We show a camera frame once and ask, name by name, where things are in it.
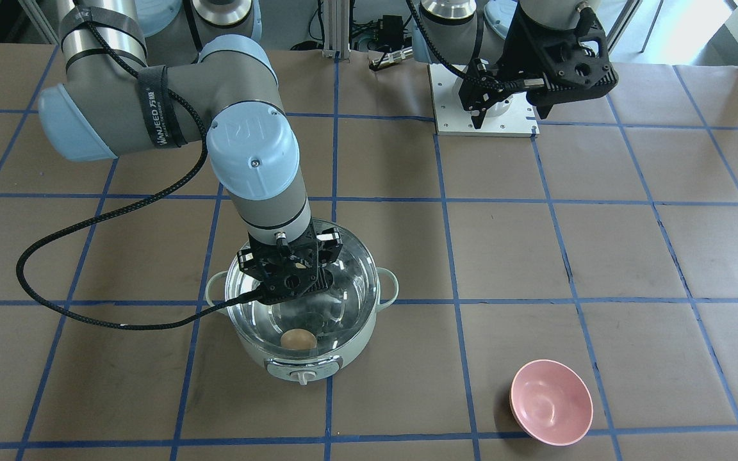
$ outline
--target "pink bowl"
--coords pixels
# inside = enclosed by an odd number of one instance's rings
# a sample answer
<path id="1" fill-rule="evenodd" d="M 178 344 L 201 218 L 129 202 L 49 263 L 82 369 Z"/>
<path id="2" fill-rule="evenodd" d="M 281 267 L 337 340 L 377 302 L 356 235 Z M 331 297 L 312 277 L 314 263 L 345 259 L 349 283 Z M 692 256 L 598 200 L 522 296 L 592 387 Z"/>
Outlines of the pink bowl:
<path id="1" fill-rule="evenodd" d="M 586 436 L 594 417 L 586 383 L 554 360 L 535 360 L 514 376 L 512 412 L 524 431 L 537 440 L 567 446 Z"/>

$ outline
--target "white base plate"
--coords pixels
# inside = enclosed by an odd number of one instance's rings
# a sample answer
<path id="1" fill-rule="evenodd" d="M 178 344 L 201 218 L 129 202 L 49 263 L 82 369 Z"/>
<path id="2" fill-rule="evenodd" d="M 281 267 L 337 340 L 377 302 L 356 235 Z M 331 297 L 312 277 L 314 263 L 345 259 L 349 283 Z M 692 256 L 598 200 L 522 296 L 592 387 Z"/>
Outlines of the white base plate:
<path id="1" fill-rule="evenodd" d="M 429 65 L 431 99 L 434 103 L 437 134 L 454 136 L 504 136 L 524 138 L 539 134 L 536 114 L 525 100 L 525 93 L 516 93 L 509 103 L 509 110 L 498 117 L 486 117 L 480 129 L 474 129 L 472 118 L 460 105 L 454 90 L 457 76 L 440 64 Z"/>

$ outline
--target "tiled floor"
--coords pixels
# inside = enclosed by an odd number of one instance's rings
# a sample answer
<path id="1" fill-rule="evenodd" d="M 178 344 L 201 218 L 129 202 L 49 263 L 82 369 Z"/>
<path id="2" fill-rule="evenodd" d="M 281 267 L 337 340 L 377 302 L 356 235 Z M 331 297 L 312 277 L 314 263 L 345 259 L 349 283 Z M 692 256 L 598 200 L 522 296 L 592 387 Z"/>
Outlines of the tiled floor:
<path id="1" fill-rule="evenodd" d="M 617 90 L 555 108 L 535 140 L 438 139 L 420 64 L 270 57 L 313 214 L 397 272 L 401 300 L 307 387 L 259 368 L 221 315 L 114 332 L 28 301 L 22 249 L 167 186 L 197 148 L 63 160 L 33 109 L 61 56 L 0 45 L 20 65 L 0 71 L 0 460 L 738 460 L 737 69 L 618 65 Z M 78 312 L 168 321 L 243 239 L 207 168 L 27 275 Z M 507 408 L 539 358 L 594 396 L 574 446 L 528 438 Z"/>

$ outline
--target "pot handle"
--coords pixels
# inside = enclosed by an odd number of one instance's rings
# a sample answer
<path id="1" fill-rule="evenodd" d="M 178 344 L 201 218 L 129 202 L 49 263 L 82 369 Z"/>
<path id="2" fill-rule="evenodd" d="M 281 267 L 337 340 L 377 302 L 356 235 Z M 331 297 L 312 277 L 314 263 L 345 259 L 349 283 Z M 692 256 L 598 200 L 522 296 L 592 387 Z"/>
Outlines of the pot handle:
<path id="1" fill-rule="evenodd" d="M 398 277 L 395 277 L 395 274 L 393 274 L 393 272 L 389 269 L 378 268 L 377 274 L 386 275 L 387 277 L 389 277 L 389 280 L 392 280 L 392 284 L 395 286 L 395 294 L 392 294 L 392 298 L 390 298 L 389 301 L 386 301 L 386 303 L 378 304 L 377 308 L 375 309 L 376 312 L 381 312 L 383 309 L 392 306 L 392 303 L 398 300 L 398 292 L 400 291 L 400 286 L 398 284 Z M 378 291 L 380 291 L 380 289 L 380 277 L 378 277 Z"/>

